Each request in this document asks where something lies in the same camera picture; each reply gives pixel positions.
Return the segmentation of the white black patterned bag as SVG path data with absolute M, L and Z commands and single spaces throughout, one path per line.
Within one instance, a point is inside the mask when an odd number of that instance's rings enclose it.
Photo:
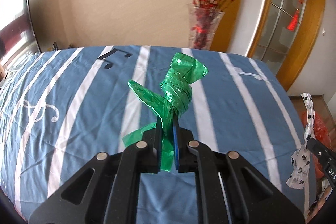
M 293 189 L 303 189 L 309 178 L 311 152 L 307 148 L 307 142 L 310 139 L 315 139 L 315 110 L 313 99 L 310 93 L 301 93 L 301 97 L 306 107 L 307 124 L 303 134 L 304 143 L 291 156 L 293 172 L 288 178 L 286 184 L 288 187 Z

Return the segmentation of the blue white striped tablecloth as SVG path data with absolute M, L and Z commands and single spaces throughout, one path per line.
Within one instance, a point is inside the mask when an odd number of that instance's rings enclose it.
M 106 46 L 25 58 L 1 89 L 1 188 L 18 213 L 31 213 L 99 152 L 123 151 L 122 137 L 156 120 L 127 85 L 161 93 L 179 48 Z M 316 195 L 286 181 L 304 127 L 291 100 L 261 61 L 232 53 L 182 53 L 209 72 L 192 84 L 179 124 L 212 150 L 238 151 L 301 211 Z

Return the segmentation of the glass vase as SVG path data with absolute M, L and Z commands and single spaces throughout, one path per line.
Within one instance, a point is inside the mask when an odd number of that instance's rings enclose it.
M 190 28 L 188 47 L 195 50 L 209 50 L 224 12 L 196 7 L 193 4 L 188 4 L 188 12 Z

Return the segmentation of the red lined trash basket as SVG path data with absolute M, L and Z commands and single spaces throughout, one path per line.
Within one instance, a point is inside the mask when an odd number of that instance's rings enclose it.
M 314 122 L 314 133 L 318 141 L 320 141 L 324 146 L 331 149 L 331 141 L 329 137 L 329 131 L 322 119 L 322 117 L 315 113 L 315 122 Z M 318 162 L 316 156 L 313 156 L 314 168 L 317 180 L 323 178 L 325 175 L 322 171 L 322 165 Z

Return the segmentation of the wooden glass sliding door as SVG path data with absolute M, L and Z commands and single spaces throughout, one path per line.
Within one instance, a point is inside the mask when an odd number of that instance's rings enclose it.
M 265 0 L 248 56 L 266 63 L 289 90 L 318 36 L 325 0 Z

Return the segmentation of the green plastic bag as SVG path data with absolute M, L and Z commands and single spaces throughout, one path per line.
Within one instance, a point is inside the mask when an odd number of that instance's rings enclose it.
M 158 153 L 161 162 L 157 169 L 151 170 L 150 173 L 171 171 L 175 152 L 169 131 L 173 126 L 173 117 L 175 115 L 181 117 L 188 110 L 193 94 L 190 85 L 205 77 L 208 72 L 208 68 L 197 59 L 177 52 L 171 60 L 165 78 L 160 83 L 163 95 L 152 92 L 134 80 L 127 82 L 130 90 L 154 113 L 158 121 L 127 134 L 122 138 L 123 144 L 129 147 L 141 141 L 146 131 L 156 128 L 158 123 L 161 124 L 162 136 L 159 138 L 159 144 L 162 148 Z

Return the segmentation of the black television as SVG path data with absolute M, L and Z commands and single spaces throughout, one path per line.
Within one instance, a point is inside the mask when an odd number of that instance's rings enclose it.
M 1 0 L 1 65 L 7 67 L 27 49 L 41 53 L 29 0 Z

